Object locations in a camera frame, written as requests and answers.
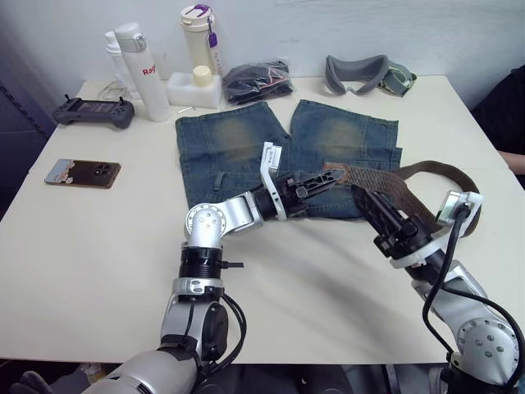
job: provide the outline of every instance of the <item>white table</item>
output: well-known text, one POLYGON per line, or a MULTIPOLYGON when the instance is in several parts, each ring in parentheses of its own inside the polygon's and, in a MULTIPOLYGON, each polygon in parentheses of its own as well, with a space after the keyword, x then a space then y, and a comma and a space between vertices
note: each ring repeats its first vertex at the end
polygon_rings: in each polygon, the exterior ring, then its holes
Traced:
MULTIPOLYGON (((102 85, 86 84, 95 98, 102 85)), ((399 119, 402 164, 435 159, 466 171, 486 196, 455 257, 525 327, 525 194, 445 77, 421 77, 404 98, 334 97, 317 78, 269 102, 284 128, 299 99, 399 119)), ((187 205, 173 117, 131 127, 59 126, 0 222, 0 358, 122 362, 158 346, 177 276, 187 205), (59 158, 116 161, 110 190, 43 183, 59 158)), ((434 212, 453 188, 433 175, 409 185, 434 212)), ((224 240, 228 293, 248 318, 243 363, 423 363, 445 360, 403 270, 365 222, 271 222, 224 240)), ((446 326, 436 323, 452 343, 446 326)), ((239 330, 231 320, 230 344, 239 330)))

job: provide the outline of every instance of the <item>brown belt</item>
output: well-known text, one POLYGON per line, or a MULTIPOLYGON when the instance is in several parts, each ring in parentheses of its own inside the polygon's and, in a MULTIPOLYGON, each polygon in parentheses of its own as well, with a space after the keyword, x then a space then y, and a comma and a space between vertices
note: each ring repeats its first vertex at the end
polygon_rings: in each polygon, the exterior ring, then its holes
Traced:
MULTIPOLYGON (((476 184, 467 174, 454 166, 432 160, 402 167, 395 172, 354 167, 341 163, 327 163, 324 168, 338 168, 345 171, 345 176, 343 176, 338 183, 349 186, 357 185, 365 189, 389 195, 397 208, 402 209, 408 216, 418 215, 432 232, 439 231, 442 227, 436 224, 434 214, 410 191, 404 182, 405 179, 410 178, 418 172, 432 172, 447 177, 455 182, 463 191, 479 193, 476 184)), ((480 213, 481 209, 477 211, 476 216, 474 216, 464 236, 469 236, 473 233, 479 221, 480 213)))

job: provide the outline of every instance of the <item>plastic bag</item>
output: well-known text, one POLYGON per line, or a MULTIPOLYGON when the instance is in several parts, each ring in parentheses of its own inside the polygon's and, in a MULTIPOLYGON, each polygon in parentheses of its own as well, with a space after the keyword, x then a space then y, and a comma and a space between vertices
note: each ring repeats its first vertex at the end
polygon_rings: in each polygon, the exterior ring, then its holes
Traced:
POLYGON ((229 104, 245 104, 290 94, 288 65, 282 60, 244 64, 234 67, 223 79, 229 104))

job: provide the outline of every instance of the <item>person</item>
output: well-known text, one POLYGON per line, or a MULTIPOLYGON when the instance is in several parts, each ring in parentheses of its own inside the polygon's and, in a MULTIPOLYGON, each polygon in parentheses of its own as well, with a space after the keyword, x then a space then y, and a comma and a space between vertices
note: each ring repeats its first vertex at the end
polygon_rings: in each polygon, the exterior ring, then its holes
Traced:
POLYGON ((525 189, 525 65, 512 70, 472 115, 525 189))

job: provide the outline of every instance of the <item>white thermos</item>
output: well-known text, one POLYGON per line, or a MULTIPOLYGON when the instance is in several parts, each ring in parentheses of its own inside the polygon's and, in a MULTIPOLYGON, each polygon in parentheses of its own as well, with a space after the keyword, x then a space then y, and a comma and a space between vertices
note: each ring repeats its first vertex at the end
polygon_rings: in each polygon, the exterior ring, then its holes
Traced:
POLYGON ((180 12, 180 24, 185 33, 193 68, 207 66, 213 74, 222 75, 212 9, 203 4, 186 7, 180 12))
POLYGON ((170 117, 170 104, 139 25, 126 23, 115 29, 115 36, 149 117, 152 121, 165 121, 170 117))

